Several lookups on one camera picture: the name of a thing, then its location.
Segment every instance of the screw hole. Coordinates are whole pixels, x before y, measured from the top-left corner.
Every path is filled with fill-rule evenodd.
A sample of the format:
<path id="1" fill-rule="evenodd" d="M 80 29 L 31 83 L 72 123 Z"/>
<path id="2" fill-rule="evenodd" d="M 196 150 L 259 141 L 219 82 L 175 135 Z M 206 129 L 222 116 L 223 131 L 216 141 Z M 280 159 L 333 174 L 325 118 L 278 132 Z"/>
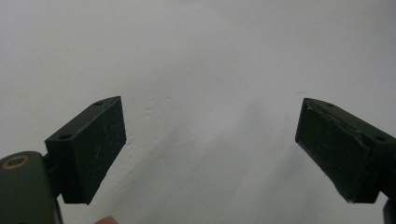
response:
<path id="1" fill-rule="evenodd" d="M 4 162 L 2 167 L 5 170 L 11 170 L 23 166 L 28 161 L 29 161 L 29 157 L 26 155 L 17 156 Z"/>
<path id="2" fill-rule="evenodd" d="M 64 135 L 61 135 L 60 137 L 59 137 L 59 139 L 61 139 L 61 140 L 66 140 L 66 139 L 68 139 L 68 138 L 71 138 L 73 136 L 73 134 L 64 134 Z"/>
<path id="3" fill-rule="evenodd" d="M 380 142 L 385 142 L 385 141 L 387 140 L 387 139 L 385 139 L 385 138 L 382 137 L 382 136 L 376 136 L 375 139 L 378 140 L 378 141 L 380 141 Z"/>

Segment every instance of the white wall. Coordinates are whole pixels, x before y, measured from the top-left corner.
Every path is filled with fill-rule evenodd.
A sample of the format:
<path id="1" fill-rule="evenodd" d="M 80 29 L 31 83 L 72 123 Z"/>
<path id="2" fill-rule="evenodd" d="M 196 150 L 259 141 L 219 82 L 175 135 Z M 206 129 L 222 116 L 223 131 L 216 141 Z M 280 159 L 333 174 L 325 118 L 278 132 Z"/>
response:
<path id="1" fill-rule="evenodd" d="M 394 0 L 0 2 L 0 157 L 121 95 L 93 223 L 381 223 L 294 143 L 304 97 L 396 135 Z"/>

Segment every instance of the white background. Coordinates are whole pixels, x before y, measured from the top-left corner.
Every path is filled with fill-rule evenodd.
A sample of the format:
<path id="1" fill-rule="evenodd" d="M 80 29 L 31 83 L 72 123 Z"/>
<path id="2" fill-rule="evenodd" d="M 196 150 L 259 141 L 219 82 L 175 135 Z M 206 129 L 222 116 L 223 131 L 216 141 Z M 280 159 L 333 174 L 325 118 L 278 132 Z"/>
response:
<path id="1" fill-rule="evenodd" d="M 0 157 L 120 95 L 127 144 L 66 224 L 381 223 L 294 135 L 304 97 L 396 135 L 395 71 L 395 0 L 3 0 Z"/>

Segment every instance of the black block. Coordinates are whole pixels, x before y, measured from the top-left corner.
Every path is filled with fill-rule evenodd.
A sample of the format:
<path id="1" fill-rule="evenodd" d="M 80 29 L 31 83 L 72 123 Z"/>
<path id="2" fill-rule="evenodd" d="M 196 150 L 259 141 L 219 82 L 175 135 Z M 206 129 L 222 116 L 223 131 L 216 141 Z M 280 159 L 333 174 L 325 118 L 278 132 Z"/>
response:
<path id="1" fill-rule="evenodd" d="M 90 203 L 126 142 L 120 97 L 96 102 L 46 141 L 65 203 Z"/>
<path id="2" fill-rule="evenodd" d="M 304 99 L 295 140 L 350 203 L 374 203 L 395 161 L 395 138 L 319 100 Z"/>

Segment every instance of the fingertip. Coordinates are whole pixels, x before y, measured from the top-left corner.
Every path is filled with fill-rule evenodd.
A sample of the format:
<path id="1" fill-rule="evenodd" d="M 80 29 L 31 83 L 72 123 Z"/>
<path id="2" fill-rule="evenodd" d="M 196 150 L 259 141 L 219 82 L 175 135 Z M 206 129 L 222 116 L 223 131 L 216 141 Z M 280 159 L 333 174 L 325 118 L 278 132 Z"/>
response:
<path id="1" fill-rule="evenodd" d="M 104 217 L 99 221 L 95 222 L 95 224 L 118 224 L 114 217 Z"/>

